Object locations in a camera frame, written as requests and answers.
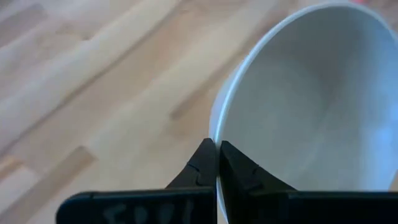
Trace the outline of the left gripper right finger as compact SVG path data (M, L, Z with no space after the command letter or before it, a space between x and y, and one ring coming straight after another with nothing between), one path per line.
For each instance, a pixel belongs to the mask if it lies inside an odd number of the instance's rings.
M220 179L229 224L398 224L398 192L297 190L228 141Z

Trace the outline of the white ceramic bowl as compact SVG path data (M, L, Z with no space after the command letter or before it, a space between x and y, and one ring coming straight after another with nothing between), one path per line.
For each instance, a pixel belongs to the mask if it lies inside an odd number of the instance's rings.
M297 190L390 192L398 171L398 37L359 4L297 11L225 81L209 128L227 222L224 141Z

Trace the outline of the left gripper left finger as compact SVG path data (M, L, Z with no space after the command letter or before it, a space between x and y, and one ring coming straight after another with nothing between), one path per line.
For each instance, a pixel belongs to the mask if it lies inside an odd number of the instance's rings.
M216 163L206 138L166 188L80 192L59 206L56 224L215 224Z

